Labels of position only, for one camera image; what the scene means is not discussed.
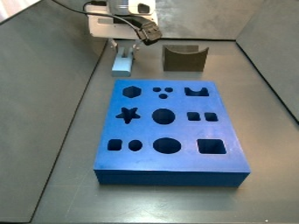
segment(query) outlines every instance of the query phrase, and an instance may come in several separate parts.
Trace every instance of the hexagonal hole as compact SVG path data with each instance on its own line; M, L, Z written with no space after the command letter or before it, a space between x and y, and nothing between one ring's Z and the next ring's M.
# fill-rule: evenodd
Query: hexagonal hole
M125 87L123 90L123 96L128 98L135 98L141 94L141 88L140 87Z

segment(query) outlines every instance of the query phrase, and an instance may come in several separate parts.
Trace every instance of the shape sorter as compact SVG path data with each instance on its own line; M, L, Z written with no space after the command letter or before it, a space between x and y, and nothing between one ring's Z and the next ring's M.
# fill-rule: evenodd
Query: shape sorter
M100 184L239 186L248 162L213 82L117 80L93 170Z

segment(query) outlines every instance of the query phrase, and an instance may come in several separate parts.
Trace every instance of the gray table surface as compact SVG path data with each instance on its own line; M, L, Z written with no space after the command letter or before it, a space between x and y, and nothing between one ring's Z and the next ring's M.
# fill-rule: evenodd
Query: gray table surface
M203 73L165 73L163 45L209 47ZM100 185L92 171L115 83L107 48L32 222L299 222L299 126L235 42L160 41L127 79L215 81L252 173L240 188Z

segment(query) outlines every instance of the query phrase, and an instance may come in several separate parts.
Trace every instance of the rounded square hole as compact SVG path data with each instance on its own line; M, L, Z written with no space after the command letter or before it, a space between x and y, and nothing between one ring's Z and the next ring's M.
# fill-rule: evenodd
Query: rounded square hole
M197 139L200 154L225 154L227 150L220 139Z
M121 144L123 144L123 141L120 139L111 139L107 143L107 149L109 151L120 151Z
M200 114L197 112L188 112L187 116L188 120L193 122L197 122L201 119Z
M215 113L204 113L204 117L208 122L216 122L219 120Z

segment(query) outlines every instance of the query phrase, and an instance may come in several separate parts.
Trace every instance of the gray wall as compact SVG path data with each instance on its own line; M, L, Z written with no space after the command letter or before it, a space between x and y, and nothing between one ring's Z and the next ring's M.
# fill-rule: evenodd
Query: gray wall
M169 39L236 39L264 0L156 0Z
M299 2L266 0L238 44L299 121Z
M0 25L0 221L29 221L43 193L105 44L85 19L41 1Z

